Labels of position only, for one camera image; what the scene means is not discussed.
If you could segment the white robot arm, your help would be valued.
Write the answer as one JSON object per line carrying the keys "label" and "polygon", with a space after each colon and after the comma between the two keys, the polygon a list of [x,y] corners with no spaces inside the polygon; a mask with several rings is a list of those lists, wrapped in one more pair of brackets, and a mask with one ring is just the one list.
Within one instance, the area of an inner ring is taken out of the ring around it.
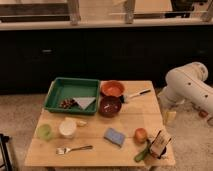
{"label": "white robot arm", "polygon": [[167,72],[166,86],[158,94],[163,108],[171,108],[187,99],[213,115],[213,87],[205,83],[208,69],[201,62],[192,62]]}

